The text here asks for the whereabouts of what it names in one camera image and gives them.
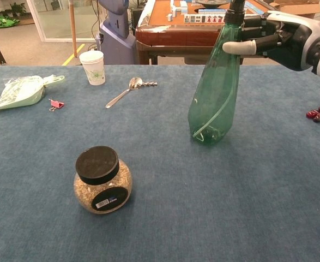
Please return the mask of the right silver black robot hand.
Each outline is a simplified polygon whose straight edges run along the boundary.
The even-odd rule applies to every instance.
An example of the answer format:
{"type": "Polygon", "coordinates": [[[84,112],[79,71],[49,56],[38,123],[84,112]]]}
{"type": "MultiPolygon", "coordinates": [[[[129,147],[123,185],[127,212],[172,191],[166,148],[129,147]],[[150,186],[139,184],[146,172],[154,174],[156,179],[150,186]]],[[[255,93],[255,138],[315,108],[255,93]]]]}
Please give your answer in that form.
{"type": "Polygon", "coordinates": [[[265,55],[294,71],[312,68],[320,62],[320,21],[270,10],[246,16],[241,40],[223,44],[226,53],[241,56],[265,55]]]}

